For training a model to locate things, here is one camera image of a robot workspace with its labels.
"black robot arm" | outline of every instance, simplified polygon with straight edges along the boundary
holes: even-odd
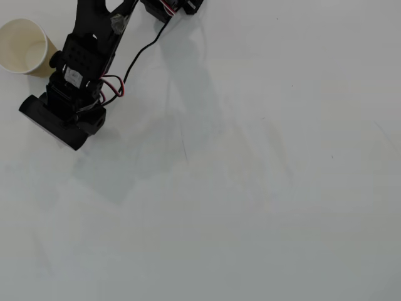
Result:
[[[141,0],[148,12],[163,22],[171,16],[163,1]],[[168,5],[194,14],[203,0],[171,0]],[[100,103],[103,75],[107,74],[125,28],[138,0],[124,0],[109,12],[105,0],[78,0],[75,27],[68,35],[63,51],[58,51],[50,65],[46,93],[31,95],[19,111],[59,140],[78,150],[96,134],[106,119]]]

